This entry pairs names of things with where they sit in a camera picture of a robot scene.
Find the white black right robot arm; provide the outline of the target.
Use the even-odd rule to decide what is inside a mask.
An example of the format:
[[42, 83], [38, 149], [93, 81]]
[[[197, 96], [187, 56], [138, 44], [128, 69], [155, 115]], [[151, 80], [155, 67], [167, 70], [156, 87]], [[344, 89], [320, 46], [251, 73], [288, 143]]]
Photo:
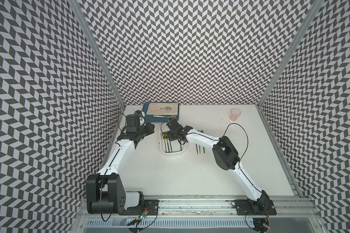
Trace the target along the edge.
[[171, 141], [177, 140], [181, 144], [194, 143], [212, 150], [216, 164], [222, 170], [233, 174], [247, 197], [246, 199], [237, 199], [232, 202], [232, 206], [236, 209], [239, 216], [274, 216], [277, 214], [273, 201], [249, 176], [241, 163], [244, 156], [239, 155], [239, 152], [227, 136], [209, 136], [191, 126], [183, 127], [174, 118], [170, 118], [166, 126], [169, 129], [167, 134], [169, 134]]

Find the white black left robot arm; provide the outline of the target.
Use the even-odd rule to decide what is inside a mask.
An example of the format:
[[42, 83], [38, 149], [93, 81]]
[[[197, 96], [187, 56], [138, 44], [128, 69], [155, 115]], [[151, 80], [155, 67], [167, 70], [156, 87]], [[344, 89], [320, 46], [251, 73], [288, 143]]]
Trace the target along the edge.
[[129, 156], [137, 144], [146, 136], [154, 133], [155, 126], [145, 123], [137, 126], [133, 132], [121, 133], [114, 151], [106, 163], [86, 180], [86, 200], [89, 214], [141, 214], [144, 196], [141, 191], [126, 192], [119, 173], [123, 170]]

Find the white plastic storage box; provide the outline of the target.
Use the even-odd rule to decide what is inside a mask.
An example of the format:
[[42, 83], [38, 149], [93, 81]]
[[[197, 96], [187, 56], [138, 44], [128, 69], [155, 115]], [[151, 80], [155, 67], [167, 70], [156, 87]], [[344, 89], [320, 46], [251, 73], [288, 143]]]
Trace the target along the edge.
[[173, 152], [170, 153], [169, 152], [169, 147], [168, 147], [168, 144], [167, 144], [167, 147], [168, 147], [168, 153], [165, 153], [165, 149], [164, 149], [164, 146], [163, 146], [163, 140], [162, 140], [162, 133], [165, 133], [167, 131], [169, 131], [168, 127], [165, 126], [165, 125], [160, 125], [160, 131], [159, 131], [159, 148], [160, 148], [160, 151], [164, 154], [164, 155], [179, 155], [183, 152], [185, 152], [185, 149], [186, 149], [186, 145], [185, 144], [182, 144], [182, 151], [180, 151], [180, 145], [179, 145], [179, 142], [178, 141], [171, 141], [171, 145], [172, 145], [172, 149], [173, 149]]

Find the teal rectangular tray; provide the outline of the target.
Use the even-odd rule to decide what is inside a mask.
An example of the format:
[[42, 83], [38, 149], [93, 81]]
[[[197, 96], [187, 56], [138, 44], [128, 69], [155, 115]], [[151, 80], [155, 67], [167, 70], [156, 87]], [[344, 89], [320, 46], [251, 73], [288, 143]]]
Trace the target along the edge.
[[[145, 118], [145, 121], [146, 122], [160, 122], [160, 123], [163, 123], [163, 122], [168, 122], [169, 121], [169, 118], [157, 118], [157, 117], [153, 117], [153, 115], [147, 115], [146, 112], [148, 110], [148, 106], [150, 103], [175, 103], [175, 102], [146, 102], [144, 105], [143, 105], [143, 109], [142, 109], [142, 112], [144, 113], [144, 118]], [[178, 111], [178, 115], [172, 115], [174, 116], [173, 118], [175, 118], [176, 120], [179, 119], [179, 111]]]

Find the beige folded cloth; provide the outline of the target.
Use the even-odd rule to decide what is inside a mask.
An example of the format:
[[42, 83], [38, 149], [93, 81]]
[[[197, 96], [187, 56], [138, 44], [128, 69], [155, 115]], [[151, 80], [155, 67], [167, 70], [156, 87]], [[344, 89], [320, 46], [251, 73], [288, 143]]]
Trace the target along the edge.
[[[150, 108], [161, 108], [166, 106], [172, 107], [172, 110], [169, 110], [169, 111], [168, 110], [157, 110], [157, 111], [149, 110]], [[178, 103], [150, 103], [146, 114], [147, 115], [164, 115], [164, 116], [178, 115], [178, 110], [179, 110]]]

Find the pink translucent cup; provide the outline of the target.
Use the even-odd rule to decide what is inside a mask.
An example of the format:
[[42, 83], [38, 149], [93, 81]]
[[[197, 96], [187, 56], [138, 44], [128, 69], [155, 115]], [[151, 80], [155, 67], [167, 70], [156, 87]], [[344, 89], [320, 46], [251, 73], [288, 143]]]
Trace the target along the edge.
[[231, 121], [236, 121], [236, 120], [239, 118], [240, 115], [241, 115], [241, 110], [240, 110], [240, 109], [238, 109], [238, 108], [232, 108], [232, 109], [230, 110], [229, 119], [230, 119]]

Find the white handled metal spoon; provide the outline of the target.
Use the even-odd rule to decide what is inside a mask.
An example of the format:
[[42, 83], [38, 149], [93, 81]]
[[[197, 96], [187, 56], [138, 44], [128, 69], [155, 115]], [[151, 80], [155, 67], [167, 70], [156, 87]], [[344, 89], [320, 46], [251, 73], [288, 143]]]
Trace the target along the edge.
[[153, 115], [153, 117], [157, 117], [157, 118], [172, 118], [174, 116]]

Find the pink handled slotted spoon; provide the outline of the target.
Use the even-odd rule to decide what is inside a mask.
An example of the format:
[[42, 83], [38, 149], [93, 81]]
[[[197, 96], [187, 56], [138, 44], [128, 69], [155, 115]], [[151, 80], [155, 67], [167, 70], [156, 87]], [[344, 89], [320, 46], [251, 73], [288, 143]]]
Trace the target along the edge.
[[166, 107], [161, 107], [161, 108], [150, 108], [149, 110], [152, 111], [157, 111], [157, 110], [172, 110], [172, 107], [166, 106]]

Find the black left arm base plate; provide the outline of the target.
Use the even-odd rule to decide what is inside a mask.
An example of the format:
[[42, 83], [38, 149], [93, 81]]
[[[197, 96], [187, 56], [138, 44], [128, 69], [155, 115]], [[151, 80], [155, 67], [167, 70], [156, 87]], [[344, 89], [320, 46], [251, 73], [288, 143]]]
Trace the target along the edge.
[[139, 200], [139, 204], [134, 207], [125, 208], [120, 215], [124, 216], [139, 216], [144, 212], [147, 215], [155, 216], [158, 213], [159, 200]]

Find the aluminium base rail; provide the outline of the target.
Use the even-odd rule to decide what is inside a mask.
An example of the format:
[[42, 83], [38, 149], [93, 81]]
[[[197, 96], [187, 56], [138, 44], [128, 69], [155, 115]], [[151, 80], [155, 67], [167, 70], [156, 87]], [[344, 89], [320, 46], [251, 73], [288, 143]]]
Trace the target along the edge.
[[[141, 233], [251, 233], [232, 202], [242, 196], [148, 196], [159, 200], [157, 221]], [[326, 233], [328, 229], [309, 198], [271, 197], [277, 215], [269, 217], [270, 233]], [[149, 216], [144, 224], [155, 216]], [[82, 202], [71, 233], [131, 233], [136, 216], [89, 214]]]

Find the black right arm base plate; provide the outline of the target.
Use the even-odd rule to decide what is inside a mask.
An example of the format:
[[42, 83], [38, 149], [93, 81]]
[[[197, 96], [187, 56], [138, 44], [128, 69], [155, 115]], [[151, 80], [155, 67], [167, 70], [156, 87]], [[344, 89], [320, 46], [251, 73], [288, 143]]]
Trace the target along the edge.
[[234, 200], [232, 202], [232, 206], [236, 209], [238, 216], [251, 216], [251, 215], [276, 216], [277, 215], [277, 211], [272, 200], [270, 200], [270, 204], [268, 205], [268, 209], [266, 211], [261, 211], [259, 207], [254, 207], [252, 203], [253, 202], [248, 199]]

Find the aluminium corner post left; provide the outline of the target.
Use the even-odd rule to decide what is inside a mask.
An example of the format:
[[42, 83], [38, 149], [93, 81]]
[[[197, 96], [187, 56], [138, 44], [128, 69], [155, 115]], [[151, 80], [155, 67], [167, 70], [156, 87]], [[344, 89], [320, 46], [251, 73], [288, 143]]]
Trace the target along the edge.
[[94, 56], [96, 57], [97, 62], [99, 63], [99, 65], [101, 67], [102, 72], [104, 73], [104, 75], [105, 75], [105, 77], [110, 85], [110, 88], [111, 88], [113, 94], [116, 96], [116, 99], [117, 99], [119, 105], [122, 108], [125, 108], [124, 101], [123, 101], [123, 99], [118, 91], [118, 88], [115, 85], [114, 78], [113, 78], [113, 76], [108, 68], [108, 65], [106, 64], [104, 57], [103, 57], [103, 55], [98, 47], [98, 43], [97, 43], [96, 39], [94, 38], [92, 31], [90, 30], [90, 27], [89, 27], [89, 25], [86, 21], [86, 18], [82, 12], [82, 9], [80, 7], [79, 1], [69, 0], [68, 3], [70, 5], [71, 10], [73, 11], [73, 13], [75, 15], [75, 18], [76, 18], [78, 24], [81, 27], [81, 30], [84, 33], [84, 36], [87, 39], [87, 42], [90, 45], [90, 48], [91, 48]]

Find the aluminium corner post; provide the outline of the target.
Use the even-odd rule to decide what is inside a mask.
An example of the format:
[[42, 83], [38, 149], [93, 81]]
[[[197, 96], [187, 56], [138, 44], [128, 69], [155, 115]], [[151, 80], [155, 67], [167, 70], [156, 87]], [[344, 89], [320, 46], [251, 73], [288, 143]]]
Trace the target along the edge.
[[125, 108], [124, 101], [123, 101], [123, 99], [118, 91], [118, 88], [115, 85], [114, 78], [113, 78], [113, 76], [108, 68], [108, 65], [106, 64], [104, 57], [103, 57], [103, 55], [98, 47], [98, 43], [97, 43], [96, 39], [94, 38], [92, 31], [90, 30], [90, 27], [89, 27], [89, 25], [86, 21], [86, 18], [82, 12], [82, 9], [80, 7], [79, 1], [69, 0], [68, 3], [70, 5], [71, 10], [73, 11], [73, 13], [75, 15], [75, 18], [76, 18], [78, 24], [81, 27], [81, 30], [84, 33], [84, 36], [87, 39], [87, 42], [90, 45], [90, 48], [91, 48], [94, 56], [96, 57], [97, 62], [99, 63], [99, 65], [101, 67], [102, 72], [104, 73], [104, 75], [105, 75], [105, 77], [110, 85], [110, 88], [111, 88], [113, 94], [116, 96], [116, 99], [117, 99], [119, 105], [122, 108]]
[[283, 56], [282, 61], [280, 62], [277, 70], [275, 71], [274, 75], [272, 76], [272, 78], [271, 78], [266, 90], [264, 91], [261, 99], [259, 100], [258, 104], [256, 105], [258, 109], [261, 109], [263, 107], [264, 103], [267, 101], [268, 97], [271, 95], [277, 82], [279, 81], [280, 77], [284, 73], [286, 66], [291, 61], [292, 56], [294, 55], [299, 44], [301, 43], [301, 41], [305, 37], [307, 30], [309, 29], [309, 27], [312, 24], [313, 20], [315, 19], [316, 15], [320, 11], [324, 2], [325, 1], [314, 1], [313, 4], [311, 5], [308, 13], [304, 17], [303, 22], [301, 23], [301, 25], [298, 28], [298, 31], [297, 31], [296, 35], [294, 36], [293, 41], [290, 43], [286, 54]]

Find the aluminium corner post right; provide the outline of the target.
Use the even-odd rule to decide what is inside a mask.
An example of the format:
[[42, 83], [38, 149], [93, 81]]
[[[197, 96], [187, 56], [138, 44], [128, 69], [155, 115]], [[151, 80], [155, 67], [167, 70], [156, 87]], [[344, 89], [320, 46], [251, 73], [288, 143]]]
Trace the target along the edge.
[[307, 30], [309, 29], [309, 27], [312, 24], [313, 20], [315, 19], [316, 15], [320, 11], [324, 2], [325, 1], [314, 1], [313, 4], [311, 5], [308, 13], [304, 17], [303, 22], [301, 23], [301, 25], [298, 28], [298, 31], [297, 31], [296, 35], [294, 36], [293, 41], [290, 43], [286, 54], [283, 56], [282, 61], [280, 62], [277, 70], [275, 71], [274, 75], [272, 76], [272, 78], [271, 78], [266, 90], [264, 91], [261, 99], [259, 100], [258, 104], [256, 105], [258, 109], [261, 109], [263, 107], [264, 103], [267, 101], [268, 97], [271, 95], [277, 82], [279, 81], [280, 77], [284, 73], [286, 66], [291, 61], [292, 56], [294, 55], [299, 44], [301, 43], [301, 41], [305, 37]]

